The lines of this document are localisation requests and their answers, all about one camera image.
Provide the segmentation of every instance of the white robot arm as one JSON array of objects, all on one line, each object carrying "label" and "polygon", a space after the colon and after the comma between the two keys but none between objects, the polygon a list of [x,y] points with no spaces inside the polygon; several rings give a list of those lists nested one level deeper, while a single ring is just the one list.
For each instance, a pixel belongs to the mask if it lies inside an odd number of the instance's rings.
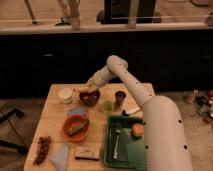
[{"label": "white robot arm", "polygon": [[128,64],[118,56],[89,79],[90,91],[97,90],[118,76],[143,111],[144,139],[149,171],[192,171],[183,123],[177,105],[165,96],[156,96],[127,70]]}]

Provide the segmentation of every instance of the green plate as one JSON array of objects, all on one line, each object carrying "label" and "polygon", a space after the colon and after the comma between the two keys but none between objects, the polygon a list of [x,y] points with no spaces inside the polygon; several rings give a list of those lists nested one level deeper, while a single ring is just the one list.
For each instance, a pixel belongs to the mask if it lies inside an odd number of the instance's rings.
[{"label": "green plate", "polygon": [[[114,159],[117,123],[120,123],[122,128],[119,135],[118,158]],[[107,167],[147,170],[144,139],[131,136],[131,128],[134,123],[143,123],[143,120],[136,117],[108,117],[104,150],[104,164]]]}]

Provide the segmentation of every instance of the cabinet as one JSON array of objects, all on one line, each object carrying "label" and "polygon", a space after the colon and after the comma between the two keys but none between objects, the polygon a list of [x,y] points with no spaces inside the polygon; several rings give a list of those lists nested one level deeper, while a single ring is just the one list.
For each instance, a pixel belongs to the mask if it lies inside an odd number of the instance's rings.
[{"label": "cabinet", "polygon": [[0,97],[46,96],[52,83],[85,83],[112,54],[156,91],[212,88],[212,40],[213,30],[2,35]]}]

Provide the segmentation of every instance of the small box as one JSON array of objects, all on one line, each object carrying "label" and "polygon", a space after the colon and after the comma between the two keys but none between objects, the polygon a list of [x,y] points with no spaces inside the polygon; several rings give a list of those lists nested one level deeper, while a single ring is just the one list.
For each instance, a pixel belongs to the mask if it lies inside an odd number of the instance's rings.
[{"label": "small box", "polygon": [[77,146],[75,150],[75,159],[99,160],[100,149],[91,147]]}]

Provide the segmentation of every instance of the white cup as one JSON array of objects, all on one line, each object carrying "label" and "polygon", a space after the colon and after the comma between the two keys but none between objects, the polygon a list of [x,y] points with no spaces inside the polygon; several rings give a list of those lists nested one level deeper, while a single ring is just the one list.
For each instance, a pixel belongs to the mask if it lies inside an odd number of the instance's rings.
[{"label": "white cup", "polygon": [[62,88],[58,92],[58,97],[63,103],[69,104],[69,103],[72,103],[72,101],[73,101],[72,93],[73,93],[72,89],[70,89],[70,88]]}]

